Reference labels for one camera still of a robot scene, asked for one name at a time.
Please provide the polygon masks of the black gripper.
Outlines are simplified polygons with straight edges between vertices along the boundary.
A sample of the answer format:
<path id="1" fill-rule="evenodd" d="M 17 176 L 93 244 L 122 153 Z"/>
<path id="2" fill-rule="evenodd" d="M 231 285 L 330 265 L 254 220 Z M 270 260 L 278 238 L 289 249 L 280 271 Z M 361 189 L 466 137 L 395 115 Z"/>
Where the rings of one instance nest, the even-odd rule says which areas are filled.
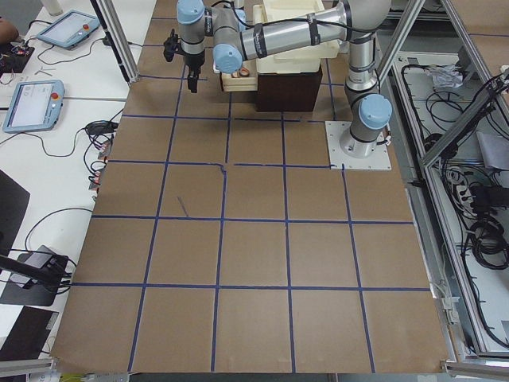
<path id="1" fill-rule="evenodd" d="M 205 62 L 204 42 L 189 43 L 182 41 L 181 48 L 185 65 L 188 67 L 188 89 L 190 92 L 197 93 L 201 67 Z"/>

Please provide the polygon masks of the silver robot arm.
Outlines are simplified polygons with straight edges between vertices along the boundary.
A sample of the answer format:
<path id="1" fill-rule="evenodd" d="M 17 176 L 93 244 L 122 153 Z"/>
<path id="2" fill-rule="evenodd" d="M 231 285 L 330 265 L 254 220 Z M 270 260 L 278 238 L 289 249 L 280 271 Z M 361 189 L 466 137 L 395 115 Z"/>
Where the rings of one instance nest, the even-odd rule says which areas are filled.
<path id="1" fill-rule="evenodd" d="M 392 106 L 375 92 L 375 32 L 388 15 L 388 1 L 339 1 L 332 8 L 295 18 L 249 25 L 243 9 L 231 2 L 220 8 L 202 1 L 177 3 L 178 28 L 164 43 L 164 58 L 181 55 L 188 67 L 188 89 L 197 91 L 205 62 L 204 40 L 212 37 L 216 68 L 226 74 L 241 69 L 244 62 L 264 59 L 296 49 L 320 46 L 330 41 L 349 44 L 349 70 L 345 93 L 352 110 L 349 135 L 357 143 L 373 143 L 389 123 Z"/>

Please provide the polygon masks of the person's hand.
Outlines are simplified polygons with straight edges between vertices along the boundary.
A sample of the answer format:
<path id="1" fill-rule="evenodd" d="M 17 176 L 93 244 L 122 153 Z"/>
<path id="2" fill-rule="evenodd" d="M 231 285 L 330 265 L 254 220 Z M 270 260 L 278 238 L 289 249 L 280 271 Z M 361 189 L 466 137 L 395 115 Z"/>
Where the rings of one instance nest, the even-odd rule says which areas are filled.
<path id="1" fill-rule="evenodd" d="M 0 44 L 7 44 L 19 38 L 17 27 L 5 18 L 0 18 Z"/>

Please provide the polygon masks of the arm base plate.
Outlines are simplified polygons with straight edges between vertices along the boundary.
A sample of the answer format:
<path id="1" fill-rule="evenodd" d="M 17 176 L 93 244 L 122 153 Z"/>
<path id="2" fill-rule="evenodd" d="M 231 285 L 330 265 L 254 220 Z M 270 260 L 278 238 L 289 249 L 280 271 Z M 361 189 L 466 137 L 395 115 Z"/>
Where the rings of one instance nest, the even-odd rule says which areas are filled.
<path id="1" fill-rule="evenodd" d="M 392 170 L 386 137 L 379 132 L 374 142 L 356 141 L 351 136 L 349 121 L 326 121 L 329 165 L 335 170 Z"/>

